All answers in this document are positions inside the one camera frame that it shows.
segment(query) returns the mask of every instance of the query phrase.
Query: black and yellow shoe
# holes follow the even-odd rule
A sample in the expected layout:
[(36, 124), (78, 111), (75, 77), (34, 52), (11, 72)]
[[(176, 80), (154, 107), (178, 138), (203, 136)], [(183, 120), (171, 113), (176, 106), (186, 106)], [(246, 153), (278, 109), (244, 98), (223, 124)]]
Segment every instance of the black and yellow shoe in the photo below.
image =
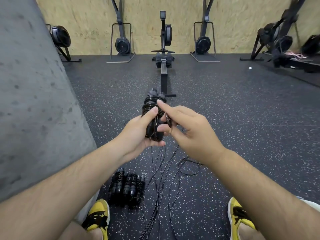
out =
[(110, 222), (110, 208), (105, 200), (98, 200), (89, 210), (88, 216), (82, 223), (82, 227), (87, 231), (100, 228), (103, 240), (108, 240), (107, 229)]
[(230, 240), (249, 239), (249, 236), (261, 235), (247, 212), (234, 197), (230, 199), (228, 204), (228, 217), (231, 225)]

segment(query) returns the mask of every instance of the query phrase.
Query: plywood wall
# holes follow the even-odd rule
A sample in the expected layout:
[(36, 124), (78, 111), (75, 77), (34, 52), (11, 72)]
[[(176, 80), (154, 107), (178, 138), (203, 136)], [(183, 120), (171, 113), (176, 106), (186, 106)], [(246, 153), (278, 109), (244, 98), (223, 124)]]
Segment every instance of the plywood wall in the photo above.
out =
[[(37, 2), (47, 23), (62, 25), (70, 33), (71, 54), (110, 54), (111, 25), (116, 21), (111, 0)], [(168, 48), (176, 53), (194, 50), (193, 23), (201, 21), (202, 0), (123, 0), (123, 3), (123, 18), (132, 24), (132, 47), (137, 54), (150, 54), (151, 50), (160, 48), (160, 10), (167, 11), (166, 23), (173, 28)], [(214, 0), (210, 20), (214, 22), (217, 52), (251, 52), (257, 30), (280, 19), (289, 4), (290, 0)], [(302, 42), (311, 34), (320, 33), (318, 6), (320, 0), (307, 0), (300, 11), (298, 28)], [(125, 30), (129, 38), (129, 28)], [(115, 29), (114, 38), (118, 36)], [(211, 28), (207, 36), (212, 40)]]

